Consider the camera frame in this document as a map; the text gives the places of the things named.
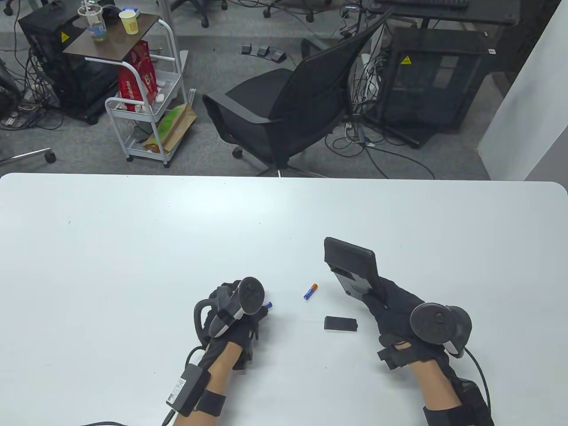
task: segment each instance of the white rolling cart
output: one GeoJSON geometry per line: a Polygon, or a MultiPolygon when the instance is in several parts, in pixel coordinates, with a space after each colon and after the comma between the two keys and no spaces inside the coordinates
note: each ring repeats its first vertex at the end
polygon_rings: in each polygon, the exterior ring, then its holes
{"type": "Polygon", "coordinates": [[[108,98],[105,101],[106,111],[110,117],[112,127],[116,132],[122,151],[126,155],[127,161],[132,161],[135,156],[152,158],[154,160],[162,161],[164,163],[164,167],[167,168],[169,167],[169,162],[181,141],[178,142],[169,152],[166,152],[158,133],[157,123],[167,111],[171,110],[168,107],[172,100],[177,97],[180,90],[182,92],[183,101],[187,105],[191,106],[195,97],[195,89],[190,89],[189,95],[185,89],[185,84],[183,82],[183,66],[179,58],[176,38],[170,25],[157,15],[140,14],[138,18],[138,26],[139,33],[136,35],[127,35],[120,22],[112,27],[109,26],[107,29],[107,40],[103,42],[95,42],[91,40],[90,36],[85,32],[78,37],[76,41],[71,43],[64,52],[81,55],[85,58],[85,60],[90,62],[123,66],[132,72],[140,89],[142,101],[124,99],[117,95],[115,97],[108,98]],[[126,62],[125,57],[156,23],[166,29],[166,39],[168,41],[170,55],[163,56],[150,54],[150,57],[160,61],[172,62],[174,64],[174,71],[164,71],[161,69],[155,70],[156,81],[160,87],[159,93],[164,95],[164,101],[161,103],[154,101],[153,105],[150,105],[146,96],[145,86],[142,83],[139,73],[131,64],[126,62]],[[122,104],[138,105],[141,108],[138,112],[131,112],[121,109],[120,107],[122,104]],[[150,123],[160,152],[154,153],[146,151],[141,144],[137,144],[139,139],[136,137],[136,127],[127,137],[124,137],[116,124],[117,118],[150,123]]]}

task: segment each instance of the black glove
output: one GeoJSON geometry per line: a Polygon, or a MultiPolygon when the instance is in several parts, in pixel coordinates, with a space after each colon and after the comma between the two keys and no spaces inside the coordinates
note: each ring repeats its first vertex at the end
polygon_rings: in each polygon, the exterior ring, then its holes
{"type": "Polygon", "coordinates": [[[379,342],[390,350],[391,354],[395,354],[395,358],[408,350],[410,351],[408,352],[409,358],[415,356],[419,361],[436,360],[446,377],[450,380],[453,379],[456,374],[449,365],[449,357],[444,352],[444,347],[420,340],[410,327],[410,314],[415,307],[424,303],[424,301],[401,289],[389,279],[379,277],[379,282],[384,289],[385,296],[383,298],[379,298],[378,294],[374,292],[367,293],[362,297],[363,303],[367,305],[367,308],[377,320],[381,333],[379,342]],[[396,345],[403,342],[410,343],[411,347],[401,350],[395,348],[396,345]]]}
{"type": "MultiPolygon", "coordinates": [[[[239,285],[240,281],[235,281],[234,283],[223,283],[222,286],[228,286],[231,291],[235,291],[239,285]]],[[[217,296],[217,290],[209,295],[212,299],[217,296]]],[[[217,308],[212,307],[207,314],[207,319],[203,326],[204,330],[208,331],[213,318],[217,314],[217,308]]],[[[243,352],[235,364],[233,369],[240,370],[244,368],[244,363],[252,359],[252,350],[250,347],[250,341],[253,337],[258,340],[258,323],[262,318],[268,315],[268,309],[264,306],[254,315],[243,315],[239,320],[236,320],[227,331],[225,331],[219,337],[207,336],[204,338],[206,344],[208,345],[207,352],[199,362],[199,366],[208,369],[215,360],[223,353],[225,347],[227,347],[228,342],[233,342],[240,347],[242,347],[243,352]]]]}

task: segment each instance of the hand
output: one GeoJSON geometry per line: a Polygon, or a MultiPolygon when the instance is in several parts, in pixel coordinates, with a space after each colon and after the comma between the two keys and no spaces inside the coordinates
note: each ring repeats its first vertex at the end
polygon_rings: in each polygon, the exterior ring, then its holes
{"type": "MultiPolygon", "coordinates": [[[[240,281],[235,281],[234,283],[224,283],[223,286],[228,286],[231,289],[231,294],[234,292],[240,281]]],[[[217,290],[215,290],[209,298],[214,298],[217,295],[217,290]]],[[[207,319],[205,320],[204,330],[209,330],[209,326],[213,321],[213,318],[217,314],[216,307],[212,307],[207,314],[207,319]]],[[[229,342],[234,343],[239,346],[242,356],[239,360],[244,357],[244,360],[249,360],[251,358],[250,351],[250,341],[253,337],[258,340],[258,324],[262,318],[268,314],[268,309],[264,306],[254,315],[243,315],[239,320],[236,320],[227,331],[225,331],[219,337],[210,337],[207,333],[205,341],[208,343],[207,352],[199,362],[199,366],[209,369],[213,363],[225,352],[229,342]]],[[[231,346],[231,352],[234,352],[233,345],[231,346]]]]}
{"type": "Polygon", "coordinates": [[[379,299],[375,293],[363,295],[363,303],[367,305],[375,317],[381,336],[379,342],[385,348],[404,350],[412,347],[421,361],[436,360],[446,376],[455,375],[449,368],[449,358],[442,345],[432,345],[420,340],[410,326],[410,315],[414,308],[424,303],[422,299],[401,289],[393,281],[379,278],[384,288],[386,299],[379,299]]]}
{"type": "Polygon", "coordinates": [[[410,314],[424,301],[389,279],[379,277],[379,281],[384,288],[386,300],[380,300],[375,293],[367,293],[363,295],[363,303],[375,317],[382,335],[394,335],[400,338],[400,342],[412,343],[417,337],[410,327],[410,314]]]}

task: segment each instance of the white label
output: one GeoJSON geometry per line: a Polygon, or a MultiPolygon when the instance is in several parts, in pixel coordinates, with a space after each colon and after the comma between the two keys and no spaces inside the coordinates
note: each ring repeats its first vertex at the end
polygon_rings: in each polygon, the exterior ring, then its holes
{"type": "Polygon", "coordinates": [[[172,391],[172,393],[168,397],[168,402],[170,404],[174,403],[174,401],[176,400],[177,396],[179,395],[179,392],[181,391],[181,389],[183,388],[184,385],[185,385],[185,380],[180,377],[178,382],[176,383],[174,390],[172,391]]]}

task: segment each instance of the chair wheel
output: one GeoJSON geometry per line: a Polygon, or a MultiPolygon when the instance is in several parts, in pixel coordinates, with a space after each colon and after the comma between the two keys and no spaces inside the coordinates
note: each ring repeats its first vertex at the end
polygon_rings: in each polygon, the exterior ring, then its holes
{"type": "Polygon", "coordinates": [[[243,157],[243,149],[240,147],[236,147],[233,150],[233,157],[236,159],[241,159],[243,157]]]}
{"type": "Polygon", "coordinates": [[[46,152],[45,154],[43,154],[43,156],[45,160],[50,164],[54,163],[55,160],[57,160],[57,158],[55,157],[55,152],[46,152]]]}

